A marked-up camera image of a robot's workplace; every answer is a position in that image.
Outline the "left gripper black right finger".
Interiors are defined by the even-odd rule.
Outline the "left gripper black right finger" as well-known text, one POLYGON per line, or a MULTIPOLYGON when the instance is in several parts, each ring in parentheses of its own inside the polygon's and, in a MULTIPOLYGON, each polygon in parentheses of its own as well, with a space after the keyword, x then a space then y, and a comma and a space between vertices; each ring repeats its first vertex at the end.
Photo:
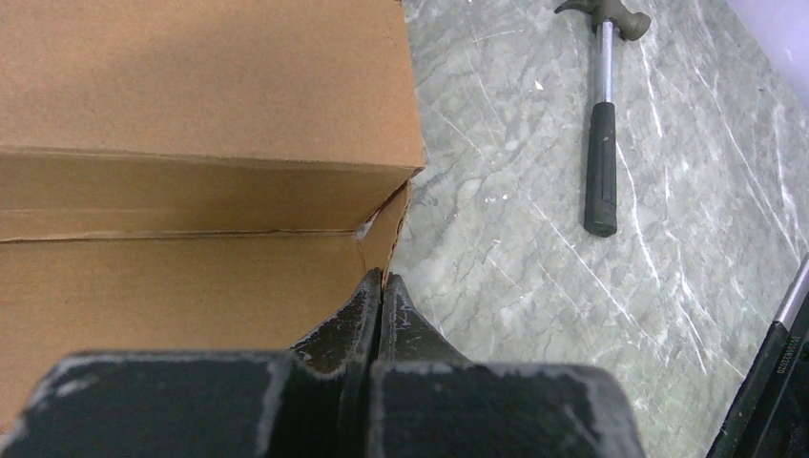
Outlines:
POLYGON ((372 457, 641 457, 632 408, 606 370, 473 362, 415 308, 404 280, 384 290, 370 370, 372 457))

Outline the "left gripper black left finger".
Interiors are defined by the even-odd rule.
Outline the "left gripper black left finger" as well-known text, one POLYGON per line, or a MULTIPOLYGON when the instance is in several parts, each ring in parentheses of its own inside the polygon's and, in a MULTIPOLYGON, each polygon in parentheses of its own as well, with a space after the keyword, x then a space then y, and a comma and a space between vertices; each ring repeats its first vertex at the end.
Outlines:
POLYGON ((36 385, 5 457, 356 457, 383 275, 275 351, 93 351, 36 385))

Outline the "brown cardboard box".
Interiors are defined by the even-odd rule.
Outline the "brown cardboard box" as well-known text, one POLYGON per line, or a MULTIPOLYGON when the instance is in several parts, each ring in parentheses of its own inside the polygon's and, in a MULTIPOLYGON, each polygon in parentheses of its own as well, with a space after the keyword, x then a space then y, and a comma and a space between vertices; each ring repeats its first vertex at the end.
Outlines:
POLYGON ((1 429, 83 350, 283 348, 425 165, 399 1, 1 5, 1 429))

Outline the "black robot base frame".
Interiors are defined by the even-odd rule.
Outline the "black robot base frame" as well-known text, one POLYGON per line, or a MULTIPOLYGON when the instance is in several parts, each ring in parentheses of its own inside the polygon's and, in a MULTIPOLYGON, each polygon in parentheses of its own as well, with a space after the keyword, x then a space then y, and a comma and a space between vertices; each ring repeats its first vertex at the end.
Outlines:
POLYGON ((808 455, 808 259, 801 262, 707 455, 808 455))

